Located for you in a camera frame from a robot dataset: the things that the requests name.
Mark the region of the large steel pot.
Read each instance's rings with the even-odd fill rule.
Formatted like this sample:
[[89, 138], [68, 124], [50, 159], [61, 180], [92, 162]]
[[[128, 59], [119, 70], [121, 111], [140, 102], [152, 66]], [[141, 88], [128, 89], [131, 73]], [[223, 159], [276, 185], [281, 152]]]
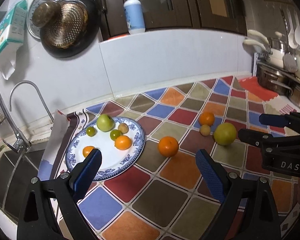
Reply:
[[292, 88], [289, 85], [290, 78], [280, 70], [258, 64], [256, 76], [258, 84], [261, 87], [276, 92], [279, 95], [289, 96], [292, 94]]

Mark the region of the brown kiwi front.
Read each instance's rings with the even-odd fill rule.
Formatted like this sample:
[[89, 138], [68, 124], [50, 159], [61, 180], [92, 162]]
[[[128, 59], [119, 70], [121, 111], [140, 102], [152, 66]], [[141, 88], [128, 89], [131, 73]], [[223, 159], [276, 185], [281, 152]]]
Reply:
[[119, 124], [118, 128], [117, 128], [122, 134], [126, 134], [129, 131], [129, 127], [126, 123], [121, 123]]

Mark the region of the black frying pan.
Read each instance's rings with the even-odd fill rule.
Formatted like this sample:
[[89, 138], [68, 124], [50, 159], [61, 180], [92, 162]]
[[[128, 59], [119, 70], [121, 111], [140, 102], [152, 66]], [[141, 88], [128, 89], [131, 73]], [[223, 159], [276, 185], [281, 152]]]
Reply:
[[40, 29], [43, 48], [55, 58], [73, 57], [88, 48], [101, 25], [95, 0], [61, 0], [54, 22]]

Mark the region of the green apple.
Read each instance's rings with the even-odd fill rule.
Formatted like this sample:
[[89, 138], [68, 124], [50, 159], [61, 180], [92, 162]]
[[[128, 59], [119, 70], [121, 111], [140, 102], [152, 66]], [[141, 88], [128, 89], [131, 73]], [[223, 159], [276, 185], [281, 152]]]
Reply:
[[109, 116], [107, 114], [101, 114], [98, 117], [96, 124], [97, 124], [98, 129], [101, 130], [102, 132], [109, 132], [115, 126], [114, 120], [112, 119], [111, 116]]

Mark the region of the teal white cardboard box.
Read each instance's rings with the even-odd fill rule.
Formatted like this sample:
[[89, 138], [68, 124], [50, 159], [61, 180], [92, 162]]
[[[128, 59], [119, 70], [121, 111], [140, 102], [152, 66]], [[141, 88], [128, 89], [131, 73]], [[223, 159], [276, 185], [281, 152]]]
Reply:
[[15, 60], [17, 50], [24, 43], [27, 1], [15, 3], [0, 22], [0, 65]]

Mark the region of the small copper saucepan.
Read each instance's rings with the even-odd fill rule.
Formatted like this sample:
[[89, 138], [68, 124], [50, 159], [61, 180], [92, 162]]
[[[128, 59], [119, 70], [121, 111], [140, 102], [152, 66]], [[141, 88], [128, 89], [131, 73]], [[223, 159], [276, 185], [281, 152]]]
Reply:
[[58, 2], [46, 1], [35, 9], [32, 22], [35, 26], [42, 28], [55, 21], [60, 12], [61, 5]]

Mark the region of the white ladle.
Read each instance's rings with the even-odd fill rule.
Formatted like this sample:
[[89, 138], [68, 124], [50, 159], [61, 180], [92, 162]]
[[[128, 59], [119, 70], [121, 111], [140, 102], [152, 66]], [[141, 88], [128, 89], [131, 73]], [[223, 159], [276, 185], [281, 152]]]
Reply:
[[293, 28], [292, 16], [291, 16], [290, 10], [288, 8], [287, 8], [287, 16], [288, 16], [288, 21], [289, 21], [289, 33], [288, 33], [289, 46], [292, 49], [296, 49], [298, 47], [298, 44], [295, 41], [295, 33], [294, 33], [294, 28]]

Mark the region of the blue white oval plate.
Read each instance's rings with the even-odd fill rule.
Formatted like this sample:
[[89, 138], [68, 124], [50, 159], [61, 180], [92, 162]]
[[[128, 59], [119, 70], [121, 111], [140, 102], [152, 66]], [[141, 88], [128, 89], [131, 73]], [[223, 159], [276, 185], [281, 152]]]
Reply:
[[68, 171], [84, 161], [83, 150], [86, 146], [93, 146], [101, 151], [102, 163], [94, 178], [94, 181], [105, 181], [118, 176], [129, 169], [141, 155], [145, 142], [145, 132], [141, 125], [127, 117], [113, 117], [115, 128], [120, 124], [127, 124], [129, 131], [126, 134], [132, 141], [130, 148], [119, 150], [115, 147], [115, 141], [111, 140], [109, 132], [102, 132], [98, 129], [96, 121], [91, 122], [87, 127], [96, 129], [96, 134], [90, 137], [86, 133], [86, 128], [78, 132], [69, 142], [65, 152], [65, 164]]

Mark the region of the thin gooseneck faucet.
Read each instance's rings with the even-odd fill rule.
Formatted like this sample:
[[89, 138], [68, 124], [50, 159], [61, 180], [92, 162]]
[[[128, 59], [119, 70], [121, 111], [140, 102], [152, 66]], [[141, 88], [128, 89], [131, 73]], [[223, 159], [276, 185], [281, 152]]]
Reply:
[[24, 125], [40, 119], [47, 119], [51, 124], [54, 122], [40, 89], [30, 80], [22, 80], [11, 89], [8, 110], [18, 116]]

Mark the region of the large yellow-green pomelo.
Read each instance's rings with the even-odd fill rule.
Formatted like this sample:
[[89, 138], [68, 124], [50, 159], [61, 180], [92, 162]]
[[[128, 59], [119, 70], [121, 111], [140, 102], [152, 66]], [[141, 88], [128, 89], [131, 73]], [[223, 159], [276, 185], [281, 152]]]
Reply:
[[228, 146], [237, 138], [237, 130], [233, 124], [225, 122], [217, 126], [213, 137], [217, 144]]

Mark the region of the dark wooden window frame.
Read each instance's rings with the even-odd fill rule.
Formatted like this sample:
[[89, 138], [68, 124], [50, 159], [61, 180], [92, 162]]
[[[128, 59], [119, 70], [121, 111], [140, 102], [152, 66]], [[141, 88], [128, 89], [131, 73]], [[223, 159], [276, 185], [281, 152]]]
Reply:
[[[103, 12], [104, 40], [126, 35], [123, 4], [126, 0], [97, 0]], [[146, 30], [194, 28], [216, 29], [246, 35], [242, 0], [139, 0]]]

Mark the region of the small orange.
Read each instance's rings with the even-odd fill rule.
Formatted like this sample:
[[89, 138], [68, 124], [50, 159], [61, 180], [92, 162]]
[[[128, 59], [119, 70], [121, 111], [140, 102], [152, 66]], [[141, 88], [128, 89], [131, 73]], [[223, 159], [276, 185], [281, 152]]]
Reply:
[[131, 147], [132, 140], [126, 135], [121, 135], [115, 139], [115, 147], [118, 150], [124, 151]]
[[83, 156], [86, 158], [93, 149], [94, 146], [86, 146], [85, 148], [83, 148], [82, 150]]

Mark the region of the copper perforated strainer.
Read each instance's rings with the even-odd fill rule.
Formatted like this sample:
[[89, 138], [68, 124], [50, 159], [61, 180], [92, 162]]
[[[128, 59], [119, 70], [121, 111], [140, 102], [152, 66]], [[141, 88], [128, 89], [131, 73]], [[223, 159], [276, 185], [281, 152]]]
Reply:
[[66, 49], [73, 45], [86, 28], [88, 15], [82, 4], [66, 1], [60, 4], [56, 20], [42, 30], [43, 41], [52, 48]]

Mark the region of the small tan fruit behind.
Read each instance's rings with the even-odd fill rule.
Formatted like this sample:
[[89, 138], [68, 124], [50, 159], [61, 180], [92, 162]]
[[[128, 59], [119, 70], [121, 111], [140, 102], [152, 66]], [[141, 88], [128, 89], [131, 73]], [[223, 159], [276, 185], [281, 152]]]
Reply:
[[209, 125], [202, 125], [199, 130], [200, 134], [204, 137], [210, 135], [211, 129]]

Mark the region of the tall chrome kitchen faucet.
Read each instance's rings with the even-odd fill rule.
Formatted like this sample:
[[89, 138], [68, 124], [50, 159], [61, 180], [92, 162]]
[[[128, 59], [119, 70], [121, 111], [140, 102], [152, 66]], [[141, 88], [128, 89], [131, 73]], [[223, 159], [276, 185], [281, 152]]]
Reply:
[[4, 103], [4, 100], [1, 96], [1, 94], [0, 94], [0, 107], [2, 109], [2, 112], [3, 112], [7, 122], [9, 123], [11, 129], [13, 130], [15, 138], [16, 138], [16, 141], [13, 144], [10, 144], [5, 139], [3, 139], [4, 144], [6, 146], [8, 146], [15, 153], [23, 154], [23, 153], [27, 152], [31, 147], [31, 143], [26, 139], [23, 132], [16, 126], [14, 120], [12, 119], [12, 117]]

